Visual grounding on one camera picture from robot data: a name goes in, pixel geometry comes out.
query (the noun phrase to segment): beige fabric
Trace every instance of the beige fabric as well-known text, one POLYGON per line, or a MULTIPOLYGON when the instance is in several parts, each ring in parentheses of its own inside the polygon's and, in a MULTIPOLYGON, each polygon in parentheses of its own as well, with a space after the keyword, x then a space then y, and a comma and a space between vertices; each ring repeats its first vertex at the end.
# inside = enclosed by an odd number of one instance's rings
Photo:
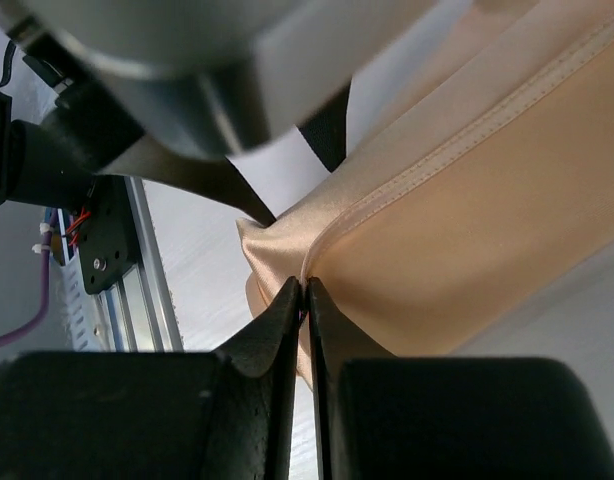
POLYGON ((319 276, 387 349, 439 354, 614 239, 613 0, 541 1, 395 116, 272 227, 239 224, 248 293, 319 276))

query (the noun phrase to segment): purple cable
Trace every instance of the purple cable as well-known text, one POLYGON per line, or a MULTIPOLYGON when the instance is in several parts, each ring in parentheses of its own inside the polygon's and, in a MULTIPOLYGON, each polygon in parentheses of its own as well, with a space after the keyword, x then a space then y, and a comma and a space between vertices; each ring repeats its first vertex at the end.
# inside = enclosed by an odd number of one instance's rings
MULTIPOLYGON (((49 218, 49 225, 51 227, 55 227, 58 224, 58 210, 53 209, 51 212, 51 217, 49 218)), ((47 232, 43 235, 43 240, 41 245, 50 246, 51 245, 51 237, 52 232, 47 232)), ((12 330, 5 335, 0 336, 0 347, 4 347, 5 345, 9 345, 10 343, 15 342, 16 340, 20 340, 22 337, 27 335, 29 332, 34 330, 38 325, 42 323, 42 321, 47 316, 47 311, 49 310, 49 250, 43 250, 41 252, 41 273, 40 273, 40 308, 34 318, 29 320, 26 324, 21 327, 18 327, 16 330, 12 330)))

